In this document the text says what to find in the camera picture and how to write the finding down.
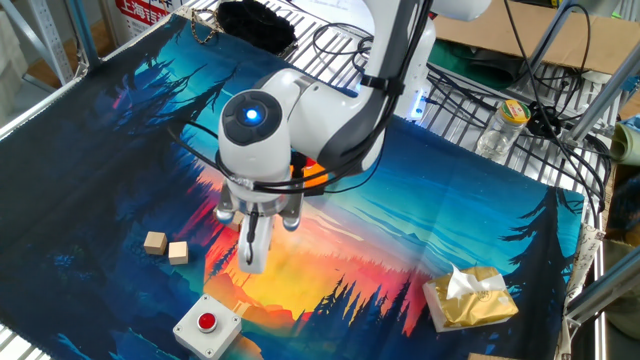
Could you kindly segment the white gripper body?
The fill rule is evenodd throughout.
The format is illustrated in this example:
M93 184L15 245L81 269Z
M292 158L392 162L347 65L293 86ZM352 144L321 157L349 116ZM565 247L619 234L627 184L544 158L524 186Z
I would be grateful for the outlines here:
M273 228L273 217L264 217L255 211L245 217L241 225L237 253L241 271L250 274L264 272Z

